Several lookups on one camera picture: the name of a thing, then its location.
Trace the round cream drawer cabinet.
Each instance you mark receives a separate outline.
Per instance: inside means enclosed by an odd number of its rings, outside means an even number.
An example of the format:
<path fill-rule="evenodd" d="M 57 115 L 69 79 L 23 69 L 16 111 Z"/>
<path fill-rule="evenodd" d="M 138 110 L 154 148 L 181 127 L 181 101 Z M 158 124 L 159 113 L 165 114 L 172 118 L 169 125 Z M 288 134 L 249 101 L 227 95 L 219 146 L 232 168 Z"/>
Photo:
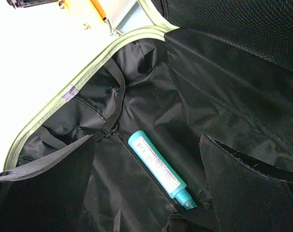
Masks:
<path fill-rule="evenodd" d="M 123 33 L 112 26 L 105 10 L 98 0 L 59 0 L 58 6 L 73 16 L 84 30 L 107 27 L 109 35 L 119 37 Z"/>

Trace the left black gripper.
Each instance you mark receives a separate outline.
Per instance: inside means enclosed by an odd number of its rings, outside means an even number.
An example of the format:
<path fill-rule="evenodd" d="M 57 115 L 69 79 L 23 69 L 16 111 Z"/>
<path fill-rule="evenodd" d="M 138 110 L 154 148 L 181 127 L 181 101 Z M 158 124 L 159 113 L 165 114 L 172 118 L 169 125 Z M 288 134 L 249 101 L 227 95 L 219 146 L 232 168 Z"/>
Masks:
<path fill-rule="evenodd" d="M 44 5 L 57 2 L 58 0 L 7 0 L 7 3 L 14 9 L 28 8 L 38 5 Z"/>

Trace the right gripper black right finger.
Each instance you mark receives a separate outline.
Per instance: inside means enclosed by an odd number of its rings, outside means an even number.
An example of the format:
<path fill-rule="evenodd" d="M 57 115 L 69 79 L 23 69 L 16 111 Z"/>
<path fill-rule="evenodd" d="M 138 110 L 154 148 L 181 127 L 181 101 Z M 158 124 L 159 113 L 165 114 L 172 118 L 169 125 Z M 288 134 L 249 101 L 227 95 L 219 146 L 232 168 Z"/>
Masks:
<path fill-rule="evenodd" d="M 221 232 L 293 232 L 293 172 L 207 135 L 200 153 Z"/>

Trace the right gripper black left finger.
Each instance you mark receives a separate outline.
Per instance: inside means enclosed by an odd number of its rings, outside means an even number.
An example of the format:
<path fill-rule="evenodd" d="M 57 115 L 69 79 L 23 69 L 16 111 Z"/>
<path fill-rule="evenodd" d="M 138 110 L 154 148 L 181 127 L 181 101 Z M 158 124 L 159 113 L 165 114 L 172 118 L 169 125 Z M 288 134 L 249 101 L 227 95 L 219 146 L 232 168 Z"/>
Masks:
<path fill-rule="evenodd" d="M 82 214 L 94 137 L 0 173 L 0 232 L 75 232 Z"/>

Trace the green hard shell suitcase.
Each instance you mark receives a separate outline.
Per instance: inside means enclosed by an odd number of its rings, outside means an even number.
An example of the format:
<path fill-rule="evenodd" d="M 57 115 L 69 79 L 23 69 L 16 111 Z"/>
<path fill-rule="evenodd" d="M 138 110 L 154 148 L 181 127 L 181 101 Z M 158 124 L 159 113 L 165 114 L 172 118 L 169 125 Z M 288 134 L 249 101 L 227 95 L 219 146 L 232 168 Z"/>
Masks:
<path fill-rule="evenodd" d="M 153 26 L 108 45 L 20 132 L 7 171 L 94 137 L 76 232 L 220 232 L 207 135 L 293 172 L 293 0 L 142 0 Z M 143 131 L 197 204 L 171 199 L 128 145 Z"/>

